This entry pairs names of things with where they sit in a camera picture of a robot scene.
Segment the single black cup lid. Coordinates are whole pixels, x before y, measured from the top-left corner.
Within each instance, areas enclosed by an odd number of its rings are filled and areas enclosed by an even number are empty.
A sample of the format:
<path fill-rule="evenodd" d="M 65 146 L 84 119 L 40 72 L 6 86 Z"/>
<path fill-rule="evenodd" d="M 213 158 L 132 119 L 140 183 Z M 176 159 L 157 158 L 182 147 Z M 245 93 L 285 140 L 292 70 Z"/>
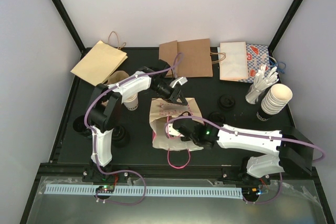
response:
<path fill-rule="evenodd" d="M 209 114 L 208 120 L 222 126 L 226 123 L 225 114 L 221 111 L 213 111 Z"/>

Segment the cake print paper bag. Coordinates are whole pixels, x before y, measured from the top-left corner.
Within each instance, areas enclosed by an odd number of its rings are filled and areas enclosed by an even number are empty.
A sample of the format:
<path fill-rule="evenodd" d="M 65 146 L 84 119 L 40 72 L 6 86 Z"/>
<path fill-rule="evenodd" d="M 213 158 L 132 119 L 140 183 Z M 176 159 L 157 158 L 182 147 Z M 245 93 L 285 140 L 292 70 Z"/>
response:
<path fill-rule="evenodd" d="M 178 105 L 157 98 L 151 101 L 150 106 L 149 124 L 153 131 L 152 146 L 167 151 L 167 162 L 175 169 L 184 169 L 191 160 L 191 152 L 203 149 L 191 140 L 183 141 L 184 135 L 173 128 L 171 120 L 180 115 L 202 117 L 195 98 L 187 98 L 186 101 L 187 105 Z M 188 153 L 188 160 L 182 166 L 174 166 L 170 162 L 170 153 L 178 151 L 187 151 Z"/>

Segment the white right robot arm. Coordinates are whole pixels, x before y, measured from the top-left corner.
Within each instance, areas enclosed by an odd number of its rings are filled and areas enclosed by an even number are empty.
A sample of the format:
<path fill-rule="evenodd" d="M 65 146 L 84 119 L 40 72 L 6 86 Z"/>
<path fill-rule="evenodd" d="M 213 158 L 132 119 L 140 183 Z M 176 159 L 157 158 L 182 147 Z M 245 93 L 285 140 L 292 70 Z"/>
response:
<path fill-rule="evenodd" d="M 212 122 L 197 116 L 178 116 L 166 122 L 168 136 L 182 137 L 196 146 L 234 148 L 259 153 L 238 171 L 239 179 L 250 184 L 256 178 L 276 173 L 309 177 L 312 174 L 314 144 L 294 127 L 258 131 Z"/>

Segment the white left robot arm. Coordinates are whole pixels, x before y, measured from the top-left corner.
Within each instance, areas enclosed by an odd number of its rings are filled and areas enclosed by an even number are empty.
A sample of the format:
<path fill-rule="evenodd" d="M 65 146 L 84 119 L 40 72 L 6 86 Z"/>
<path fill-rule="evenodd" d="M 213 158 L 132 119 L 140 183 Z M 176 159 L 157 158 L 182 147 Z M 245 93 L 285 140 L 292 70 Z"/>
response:
<path fill-rule="evenodd" d="M 181 91 L 181 86 L 187 83 L 187 78 L 178 77 L 168 84 L 164 80 L 165 74 L 165 70 L 154 72 L 144 68 L 115 84 L 101 83 L 95 86 L 84 123 L 92 132 L 91 159 L 97 164 L 94 175 L 100 181 L 108 181 L 113 174 L 112 167 L 108 165 L 112 161 L 112 132 L 118 125 L 122 104 L 127 99 L 141 91 L 151 89 L 168 103 L 187 105 L 187 100 Z"/>

